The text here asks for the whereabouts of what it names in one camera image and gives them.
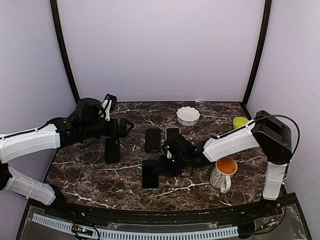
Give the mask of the black phone case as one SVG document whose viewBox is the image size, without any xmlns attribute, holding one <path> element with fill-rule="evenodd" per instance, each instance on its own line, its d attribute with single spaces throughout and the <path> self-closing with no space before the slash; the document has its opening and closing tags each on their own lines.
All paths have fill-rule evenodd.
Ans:
<svg viewBox="0 0 320 240">
<path fill-rule="evenodd" d="M 147 153 L 157 153 L 161 150 L 161 130 L 159 128 L 149 128 L 145 133 L 144 151 Z"/>
</svg>

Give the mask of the white phone dark screen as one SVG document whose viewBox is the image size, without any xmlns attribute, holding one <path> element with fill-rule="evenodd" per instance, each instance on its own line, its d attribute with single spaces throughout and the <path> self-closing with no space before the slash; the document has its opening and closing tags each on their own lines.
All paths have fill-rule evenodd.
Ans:
<svg viewBox="0 0 320 240">
<path fill-rule="evenodd" d="M 172 140 L 181 134 L 178 127 L 168 127 L 165 130 L 165 139 Z"/>
</svg>

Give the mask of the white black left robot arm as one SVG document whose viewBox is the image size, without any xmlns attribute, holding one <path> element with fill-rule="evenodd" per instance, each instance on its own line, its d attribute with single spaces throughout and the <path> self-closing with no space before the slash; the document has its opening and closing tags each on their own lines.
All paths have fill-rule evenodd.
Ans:
<svg viewBox="0 0 320 240">
<path fill-rule="evenodd" d="M 65 148 L 86 139 L 109 137 L 125 138 L 134 124 L 125 118 L 114 119 L 110 113 L 115 109 L 117 97 L 107 94 L 103 101 L 81 98 L 68 117 L 56 117 L 43 126 L 0 136 L 0 188 L 27 199 L 36 200 L 60 218 L 67 218 L 70 206 L 65 196 L 52 184 L 39 182 L 20 173 L 9 165 L 11 160 L 44 150 Z"/>
</svg>

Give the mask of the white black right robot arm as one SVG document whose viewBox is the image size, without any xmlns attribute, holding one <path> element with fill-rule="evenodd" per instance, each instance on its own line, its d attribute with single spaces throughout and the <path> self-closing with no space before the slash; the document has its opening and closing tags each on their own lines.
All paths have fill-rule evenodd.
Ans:
<svg viewBox="0 0 320 240">
<path fill-rule="evenodd" d="M 261 148 L 267 157 L 263 200 L 255 205 L 255 213 L 266 217 L 275 208 L 274 201 L 280 194 L 286 180 L 289 165 L 297 147 L 292 146 L 292 131 L 280 121 L 280 114 L 269 114 L 264 110 L 256 113 L 255 118 L 243 126 L 222 135 L 213 136 L 206 141 L 193 145 L 181 134 L 167 139 L 163 147 L 171 157 L 162 155 L 155 171 L 169 176 L 179 176 L 183 169 L 192 169 L 214 164 L 210 183 L 221 193 L 227 193 L 232 185 L 231 173 L 223 173 L 218 162 L 230 155 L 248 149 Z"/>
</svg>

